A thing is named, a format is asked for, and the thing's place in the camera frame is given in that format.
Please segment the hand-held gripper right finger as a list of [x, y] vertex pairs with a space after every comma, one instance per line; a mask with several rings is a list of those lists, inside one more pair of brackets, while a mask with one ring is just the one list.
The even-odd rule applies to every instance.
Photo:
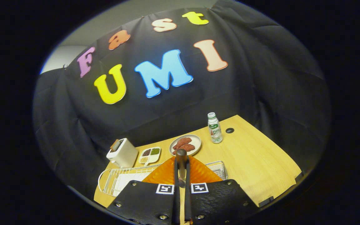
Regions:
[[237, 181], [221, 179], [192, 156], [186, 165], [184, 206], [191, 225], [240, 225], [259, 211]]

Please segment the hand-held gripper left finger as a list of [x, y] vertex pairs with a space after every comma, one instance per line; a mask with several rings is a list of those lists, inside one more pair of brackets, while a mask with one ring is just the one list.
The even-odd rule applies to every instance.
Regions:
[[176, 158], [169, 158], [143, 181], [129, 181], [107, 210], [142, 225], [179, 225], [180, 187]]

